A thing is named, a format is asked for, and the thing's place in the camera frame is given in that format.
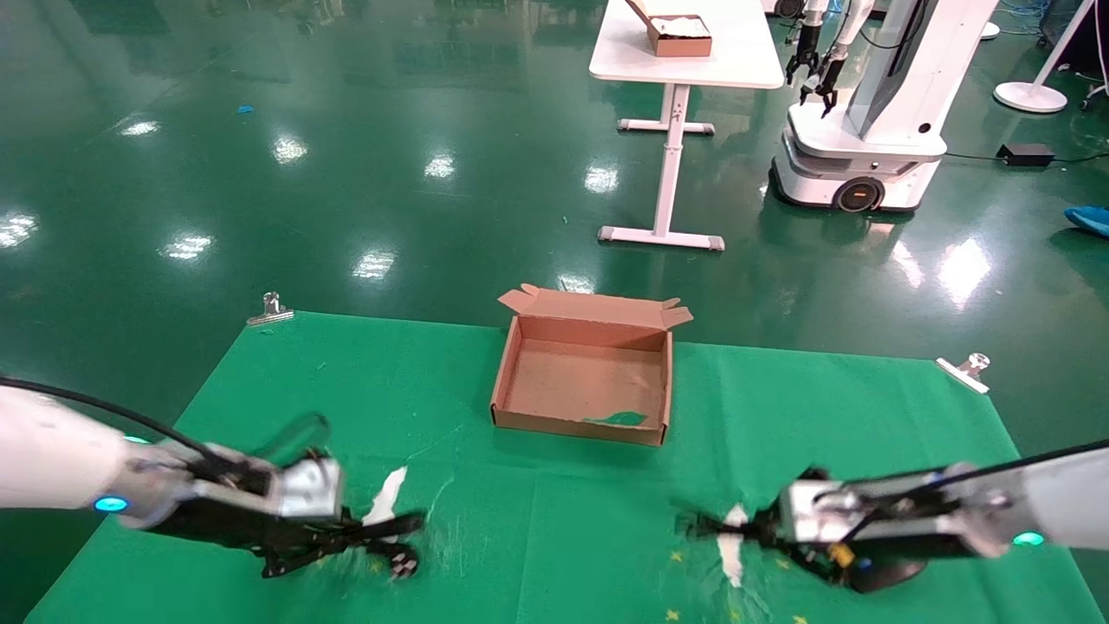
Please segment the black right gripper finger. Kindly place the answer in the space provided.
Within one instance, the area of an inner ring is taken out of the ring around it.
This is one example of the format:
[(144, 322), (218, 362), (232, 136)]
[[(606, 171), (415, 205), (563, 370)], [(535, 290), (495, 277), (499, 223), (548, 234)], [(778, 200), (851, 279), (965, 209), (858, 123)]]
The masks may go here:
[(792, 561), (825, 584), (847, 589), (855, 553), (851, 549), (793, 549)]
[(777, 543), (777, 522), (766, 516), (756, 516), (741, 523), (730, 523), (715, 516), (696, 518), (696, 536), (737, 536), (757, 543)]

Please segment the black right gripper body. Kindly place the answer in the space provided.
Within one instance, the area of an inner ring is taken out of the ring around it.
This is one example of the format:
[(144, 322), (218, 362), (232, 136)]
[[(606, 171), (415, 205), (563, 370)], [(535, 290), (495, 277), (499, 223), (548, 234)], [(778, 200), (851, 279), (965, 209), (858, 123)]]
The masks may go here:
[(859, 532), (846, 544), (856, 557), (979, 557), (957, 534), (879, 534)]

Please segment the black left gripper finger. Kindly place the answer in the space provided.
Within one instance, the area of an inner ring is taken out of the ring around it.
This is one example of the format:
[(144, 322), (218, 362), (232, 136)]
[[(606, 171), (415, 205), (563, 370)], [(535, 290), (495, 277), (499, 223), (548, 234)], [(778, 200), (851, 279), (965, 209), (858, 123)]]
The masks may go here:
[(410, 536), (420, 532), (426, 525), (426, 513), (406, 512), (366, 523), (359, 518), (350, 516), (343, 521), (340, 541), (346, 543), (364, 543), (384, 541), (386, 538)]
[(325, 557), (339, 556), (346, 550), (363, 549), (372, 554), (380, 554), (383, 548), (386, 546), (386, 541), (335, 541), (309, 546), (305, 552), (293, 554), (292, 556), (279, 556), (274, 550), (269, 550), (263, 557), (263, 577), (289, 575), (298, 571), (298, 569), (321, 563)]

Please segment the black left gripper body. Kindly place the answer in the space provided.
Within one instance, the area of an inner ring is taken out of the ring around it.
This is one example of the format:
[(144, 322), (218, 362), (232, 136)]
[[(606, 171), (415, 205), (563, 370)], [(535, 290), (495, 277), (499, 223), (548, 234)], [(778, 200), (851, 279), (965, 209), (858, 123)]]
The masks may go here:
[(250, 550), (257, 556), (302, 556), (321, 544), (318, 533), (347, 521), (347, 505), (340, 507), (340, 514), (329, 520), (311, 521), (194, 498), (179, 504), (147, 532), (155, 536)]

